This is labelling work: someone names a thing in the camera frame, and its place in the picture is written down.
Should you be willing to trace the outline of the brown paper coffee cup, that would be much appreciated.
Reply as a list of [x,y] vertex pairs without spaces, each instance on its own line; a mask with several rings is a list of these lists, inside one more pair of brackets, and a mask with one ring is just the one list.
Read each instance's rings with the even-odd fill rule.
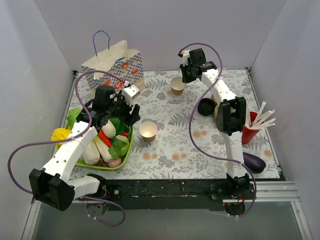
[[157,130],[156,124],[150,121],[142,123],[139,127],[139,133],[142,136],[142,139],[147,143],[151,143],[155,140]]

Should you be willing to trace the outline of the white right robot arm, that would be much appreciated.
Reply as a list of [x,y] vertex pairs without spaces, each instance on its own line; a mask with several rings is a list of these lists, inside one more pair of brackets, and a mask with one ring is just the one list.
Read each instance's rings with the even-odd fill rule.
[[242,133],[246,121],[247,102],[238,97],[222,80],[222,70],[217,70],[212,61],[207,61],[201,48],[181,49],[178,56],[182,58],[179,66],[182,81],[191,83],[199,79],[208,87],[217,104],[215,124],[220,131],[226,149],[228,161],[226,183],[211,188],[214,195],[228,195],[237,199],[250,187],[250,179],[244,167]]

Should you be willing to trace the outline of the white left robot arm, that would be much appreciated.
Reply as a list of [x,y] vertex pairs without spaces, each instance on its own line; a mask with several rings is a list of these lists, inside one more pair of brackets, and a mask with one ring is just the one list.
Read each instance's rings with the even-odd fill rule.
[[140,90],[135,85],[129,85],[120,92],[112,86],[98,86],[95,97],[82,105],[83,109],[76,117],[67,142],[42,169],[33,169],[29,174],[34,198],[60,211],[65,211],[73,200],[83,196],[103,199],[107,193],[105,178],[90,173],[71,180],[71,172],[85,148],[109,119],[119,118],[127,126],[140,120],[140,106],[133,104],[139,95]]

